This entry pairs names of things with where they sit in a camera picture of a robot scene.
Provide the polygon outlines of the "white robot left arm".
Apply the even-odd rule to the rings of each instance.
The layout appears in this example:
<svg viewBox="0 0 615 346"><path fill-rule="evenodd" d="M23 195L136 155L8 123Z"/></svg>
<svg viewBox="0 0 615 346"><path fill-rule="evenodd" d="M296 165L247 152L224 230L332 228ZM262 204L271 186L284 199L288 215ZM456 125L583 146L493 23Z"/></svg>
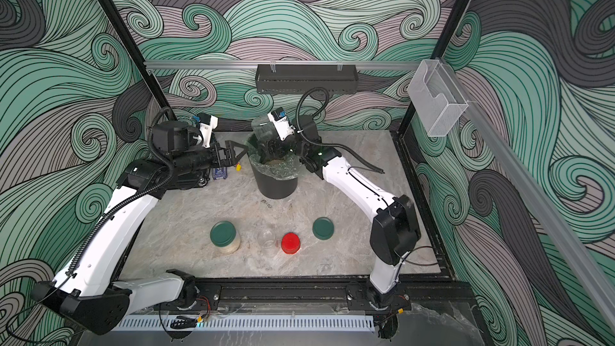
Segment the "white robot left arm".
<svg viewBox="0 0 615 346"><path fill-rule="evenodd" d="M197 303L196 278L170 269L149 279L119 281L146 216L171 188L191 188L204 170L237 165L247 146L226 141L184 152L171 160L135 160L121 174L106 212L86 235L72 260L31 296L46 309L86 330L104 335L124 317L158 304L190 310Z"/></svg>

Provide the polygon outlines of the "green jar lid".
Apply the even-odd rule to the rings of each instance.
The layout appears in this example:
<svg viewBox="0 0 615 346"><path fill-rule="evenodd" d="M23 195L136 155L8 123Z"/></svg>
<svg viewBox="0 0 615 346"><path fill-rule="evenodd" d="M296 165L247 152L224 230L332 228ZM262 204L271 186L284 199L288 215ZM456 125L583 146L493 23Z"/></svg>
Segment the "green jar lid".
<svg viewBox="0 0 615 346"><path fill-rule="evenodd" d="M327 217L320 217L313 222L312 233L319 240L329 240L335 233L335 226Z"/></svg>

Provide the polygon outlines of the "green-lidded oatmeal jar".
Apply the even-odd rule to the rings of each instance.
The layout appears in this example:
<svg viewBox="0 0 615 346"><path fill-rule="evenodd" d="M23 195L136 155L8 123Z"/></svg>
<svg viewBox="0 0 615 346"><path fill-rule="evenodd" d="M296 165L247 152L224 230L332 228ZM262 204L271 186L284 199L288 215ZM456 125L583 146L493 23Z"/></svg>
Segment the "green-lidded oatmeal jar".
<svg viewBox="0 0 615 346"><path fill-rule="evenodd" d="M223 254L234 253L241 245L240 234L235 225L225 220L217 222L212 227L210 231L210 240Z"/></svg>
<svg viewBox="0 0 615 346"><path fill-rule="evenodd" d="M270 115L261 115L251 122L254 136L249 139L251 144L258 147L259 144L267 144L279 138L275 124L270 120Z"/></svg>

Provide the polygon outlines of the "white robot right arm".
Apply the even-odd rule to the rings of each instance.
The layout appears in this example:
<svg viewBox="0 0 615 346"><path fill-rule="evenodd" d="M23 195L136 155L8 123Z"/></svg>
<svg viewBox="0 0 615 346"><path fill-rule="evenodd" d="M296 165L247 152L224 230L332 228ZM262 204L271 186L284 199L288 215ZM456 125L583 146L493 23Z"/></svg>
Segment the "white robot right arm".
<svg viewBox="0 0 615 346"><path fill-rule="evenodd" d="M296 155L310 173L338 188L363 211L371 224L370 246L376 255L369 287L379 296L391 293L399 281L403 262L421 239L411 198L395 196L376 186L343 157L339 147L311 144L293 137L274 138L257 147L265 160Z"/></svg>

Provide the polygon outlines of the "clear oatmeal jar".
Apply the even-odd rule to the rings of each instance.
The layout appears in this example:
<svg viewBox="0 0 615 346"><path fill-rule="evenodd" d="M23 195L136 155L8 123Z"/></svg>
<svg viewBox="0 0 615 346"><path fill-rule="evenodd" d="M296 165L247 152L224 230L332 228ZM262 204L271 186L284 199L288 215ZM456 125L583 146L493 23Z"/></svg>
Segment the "clear oatmeal jar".
<svg viewBox="0 0 615 346"><path fill-rule="evenodd" d="M279 241L275 232L266 228L257 236L257 242L261 253L267 257L273 257L279 251Z"/></svg>

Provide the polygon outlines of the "red jar lid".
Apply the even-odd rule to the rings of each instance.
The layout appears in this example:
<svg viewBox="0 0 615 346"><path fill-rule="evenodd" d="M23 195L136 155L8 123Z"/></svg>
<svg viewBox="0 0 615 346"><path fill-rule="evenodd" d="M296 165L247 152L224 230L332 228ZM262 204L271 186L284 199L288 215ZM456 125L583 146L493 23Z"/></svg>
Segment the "red jar lid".
<svg viewBox="0 0 615 346"><path fill-rule="evenodd" d="M283 236L280 247L285 254L296 254L301 247L300 238L296 233L288 232Z"/></svg>

